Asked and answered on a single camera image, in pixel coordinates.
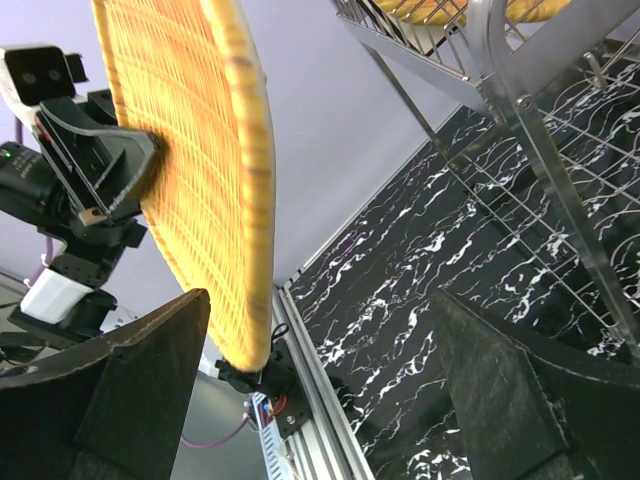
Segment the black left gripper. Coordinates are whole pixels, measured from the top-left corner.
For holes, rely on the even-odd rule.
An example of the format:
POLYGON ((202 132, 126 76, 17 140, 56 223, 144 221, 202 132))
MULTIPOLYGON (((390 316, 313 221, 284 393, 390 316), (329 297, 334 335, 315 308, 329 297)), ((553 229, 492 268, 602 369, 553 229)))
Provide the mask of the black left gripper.
POLYGON ((160 140, 118 125, 110 97, 45 100, 36 138, 54 178, 47 219, 77 242, 136 248, 147 233, 140 200, 160 140))

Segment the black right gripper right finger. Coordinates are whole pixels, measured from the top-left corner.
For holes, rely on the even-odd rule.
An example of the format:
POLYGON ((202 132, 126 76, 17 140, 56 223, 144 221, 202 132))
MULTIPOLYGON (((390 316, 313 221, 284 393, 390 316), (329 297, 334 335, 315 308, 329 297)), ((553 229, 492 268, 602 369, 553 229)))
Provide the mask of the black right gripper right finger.
POLYGON ((474 478, 638 478, 638 368, 563 345, 444 289, 431 303, 474 478))

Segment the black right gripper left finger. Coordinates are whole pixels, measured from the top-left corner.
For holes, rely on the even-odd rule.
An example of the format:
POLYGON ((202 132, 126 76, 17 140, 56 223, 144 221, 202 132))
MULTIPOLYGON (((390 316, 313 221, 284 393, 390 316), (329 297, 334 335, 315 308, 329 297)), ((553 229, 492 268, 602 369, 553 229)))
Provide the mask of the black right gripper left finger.
POLYGON ((167 479, 210 313, 204 289, 1 375, 4 479, 167 479))

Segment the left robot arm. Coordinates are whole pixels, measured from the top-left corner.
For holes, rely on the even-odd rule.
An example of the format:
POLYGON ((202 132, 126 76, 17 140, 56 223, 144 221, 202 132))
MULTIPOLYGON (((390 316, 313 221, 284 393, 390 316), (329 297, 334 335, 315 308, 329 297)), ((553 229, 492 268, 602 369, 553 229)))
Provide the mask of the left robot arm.
POLYGON ((102 287, 146 233, 136 217, 162 143, 119 126, 108 90, 80 102, 43 101, 35 137, 39 151, 14 141, 1 146, 1 209, 64 247, 46 253, 9 320, 64 350, 101 335, 117 307, 102 287))

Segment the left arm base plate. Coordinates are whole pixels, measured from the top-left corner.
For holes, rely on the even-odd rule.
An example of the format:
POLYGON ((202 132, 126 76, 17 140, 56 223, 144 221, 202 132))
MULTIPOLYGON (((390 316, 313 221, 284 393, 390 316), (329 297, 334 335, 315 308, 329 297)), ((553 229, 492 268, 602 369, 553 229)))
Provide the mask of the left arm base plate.
POLYGON ((309 401, 295 368, 290 350, 283 339, 289 326, 279 324, 271 335, 268 362, 259 372, 246 373, 226 359, 217 360, 218 378, 244 394, 260 393, 265 398, 258 404, 256 418, 267 424, 275 422, 279 435, 286 440, 312 419, 309 401))

